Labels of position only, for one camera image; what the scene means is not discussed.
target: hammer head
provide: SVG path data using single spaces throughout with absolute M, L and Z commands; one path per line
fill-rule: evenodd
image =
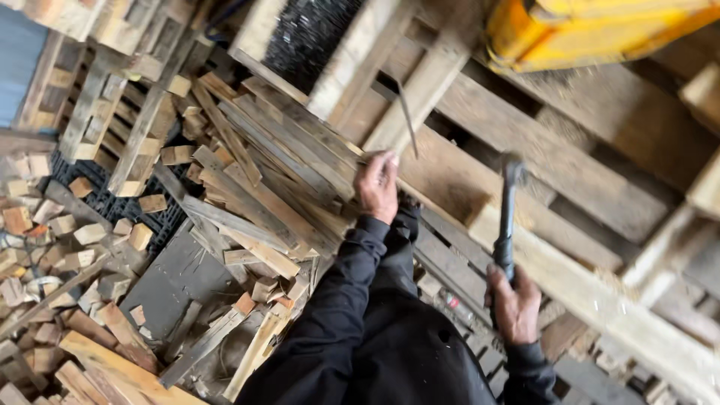
M 516 152 L 503 154 L 503 178 L 509 185 L 524 185 L 527 181 L 525 162 Z

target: person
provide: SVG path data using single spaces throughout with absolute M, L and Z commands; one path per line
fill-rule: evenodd
M 413 243 L 420 208 L 398 203 L 393 152 L 373 156 L 355 179 L 361 216 L 346 234 L 301 316 L 246 381 L 236 404 L 496 404 L 453 324 L 418 299 Z M 540 349 L 540 292 L 518 267 L 514 289 L 487 269 L 506 344 L 505 404 L 558 404 Z

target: black sleeve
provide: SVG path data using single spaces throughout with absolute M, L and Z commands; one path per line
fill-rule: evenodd
M 362 343 L 368 289 L 390 227 L 362 216 L 302 315 L 243 385 L 236 404 L 339 404 Z
M 552 392 L 555 371 L 545 360 L 539 343 L 505 348 L 510 377 L 505 383 L 505 405 L 559 404 Z

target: wood chunk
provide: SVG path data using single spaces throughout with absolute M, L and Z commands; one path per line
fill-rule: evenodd
M 85 198 L 92 192 L 92 183 L 86 177 L 78 177 L 74 179 L 68 186 L 73 195 L 77 198 Z
M 293 301 L 300 299 L 300 296 L 307 290 L 310 281 L 303 276 L 295 276 L 290 283 L 290 289 L 287 291 L 287 297 Z
M 5 193 L 8 197 L 20 197 L 30 192 L 27 187 L 27 180 L 15 179 L 5 182 Z
M 72 215 L 64 215 L 52 219 L 48 222 L 48 225 L 56 236 L 65 235 L 78 228 L 78 225 L 75 223 L 75 218 Z
M 101 344 L 107 349 L 112 350 L 118 344 L 115 336 L 98 325 L 97 322 L 90 319 L 83 311 L 74 311 L 72 316 L 65 322 L 65 326 L 92 339 L 93 342 Z
M 45 199 L 40 207 L 35 211 L 35 215 L 32 217 L 32 222 L 46 224 L 50 219 L 53 219 L 57 215 L 63 212 L 65 209 L 64 205 L 57 204 L 55 201 Z
M 107 304 L 98 311 L 98 316 L 102 318 L 112 334 L 115 335 L 117 341 L 125 347 L 126 354 L 131 356 L 135 364 L 151 373 L 159 371 L 158 359 L 153 354 L 153 351 L 150 350 L 143 337 L 125 318 L 117 305 L 114 303 Z
M 132 221 L 127 218 L 119 219 L 112 230 L 112 233 L 120 236 L 130 235 L 130 232 L 132 232 Z
M 418 287 L 425 294 L 429 295 L 430 297 L 434 297 L 435 295 L 437 295 L 437 293 L 440 292 L 440 289 L 443 287 L 443 285 L 430 273 L 425 273 L 418 280 Z
M 75 239 L 83 246 L 99 242 L 105 235 L 107 235 L 105 228 L 99 223 L 85 225 L 73 233 Z
M 196 163 L 190 164 L 190 167 L 187 169 L 187 173 L 185 173 L 185 177 L 190 179 L 192 182 L 197 184 L 202 184 L 202 181 L 200 181 L 200 173 L 202 172 L 202 167 Z
M 132 280 L 120 273 L 113 275 L 107 275 L 100 279 L 100 283 L 97 287 L 97 292 L 105 300 L 117 301 L 118 298 L 122 297 L 130 288 Z
M 275 279 L 265 276 L 260 277 L 257 281 L 255 281 L 255 287 L 253 287 L 253 301 L 267 303 L 270 294 L 277 285 L 278 282 Z
M 9 307 L 18 306 L 25 302 L 25 291 L 22 283 L 16 277 L 7 278 L 0 284 L 0 294 L 2 294 L 5 303 Z
M 72 360 L 65 362 L 55 373 L 55 377 L 81 404 L 110 405 L 107 398 L 95 389 Z
M 165 196 L 162 194 L 146 195 L 145 197 L 138 198 L 140 209 L 144 213 L 157 213 L 168 209 L 168 203 L 165 201 Z
M 192 162 L 193 153 L 195 153 L 194 146 L 170 146 L 168 148 L 162 148 L 160 150 L 160 159 L 165 166 L 185 164 Z
M 79 270 L 88 267 L 95 259 L 95 251 L 87 249 L 80 252 L 68 253 L 65 255 L 65 270 Z
M 180 97 L 185 97 L 190 91 L 191 85 L 192 83 L 190 82 L 190 80 L 185 79 L 183 76 L 177 74 L 173 76 L 173 79 L 170 82 L 170 86 L 168 86 L 168 92 L 172 94 L 177 94 Z
M 42 324 L 35 334 L 35 341 L 38 343 L 56 346 L 63 336 L 63 329 L 57 324 Z
M 115 386 L 125 395 L 127 387 L 133 387 L 133 391 L 139 391 L 155 404 L 205 405 L 205 402 L 172 384 L 166 391 L 152 373 L 133 365 L 111 350 L 94 344 L 77 332 L 68 334 L 60 342 L 60 347 L 75 355 L 86 368 L 98 369 L 107 374 L 116 381 Z
M 5 272 L 13 264 L 17 263 L 17 250 L 8 248 L 0 252 L 0 273 Z
M 132 316 L 132 319 L 135 320 L 136 325 L 142 326 L 145 323 L 145 312 L 143 311 L 142 305 L 136 306 L 131 309 L 130 315 Z
M 146 247 L 148 247 L 148 244 L 150 243 L 150 238 L 153 237 L 153 232 L 148 228 L 147 225 L 144 223 L 136 223 L 132 227 L 132 232 L 130 233 L 130 239 L 128 242 L 130 242 L 130 245 L 135 248 L 135 250 L 142 251 L 145 250 Z
M 225 257 L 225 264 L 252 264 L 262 262 L 247 249 L 228 250 L 222 253 Z
M 34 178 L 50 176 L 50 161 L 47 154 L 31 153 L 27 157 Z
M 32 228 L 30 220 L 30 212 L 27 207 L 7 208 L 2 211 L 5 218 L 5 229 L 14 235 L 22 235 L 25 231 Z
M 165 352 L 165 356 L 163 357 L 166 362 L 172 362 L 173 360 L 175 360 L 175 357 L 177 357 L 180 353 L 180 349 L 182 348 L 183 342 L 185 342 L 187 333 L 190 331 L 190 328 L 192 328 L 192 326 L 195 324 L 195 320 L 200 314 L 200 309 L 202 309 L 202 304 L 200 302 L 195 300 L 190 301 L 190 305 L 187 307 L 187 311 L 185 311 L 185 315 L 183 315 L 182 321 L 180 321 L 178 328 L 173 333 L 173 340 L 172 342 L 170 342 L 170 345 Z

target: black plastic pallet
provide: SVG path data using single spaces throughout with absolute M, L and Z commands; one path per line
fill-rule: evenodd
M 142 222 L 147 225 L 153 231 L 153 237 L 147 247 L 150 259 L 154 259 L 160 253 L 185 220 L 185 212 L 155 176 L 150 176 L 143 195 L 162 194 L 167 200 L 168 207 L 157 213 L 146 214 L 140 209 L 136 197 L 115 197 L 107 190 L 111 173 L 95 162 L 78 160 L 75 164 L 69 164 L 60 152 L 56 151 L 51 164 L 53 173 L 50 177 L 66 187 L 74 179 L 86 177 L 92 183 L 93 191 L 83 198 L 83 201 L 110 223 L 114 224 L 122 218 L 128 218 L 134 223 Z M 202 194 L 203 187 L 185 177 L 189 167 L 190 164 L 180 164 L 169 168 L 189 193 L 197 197 Z

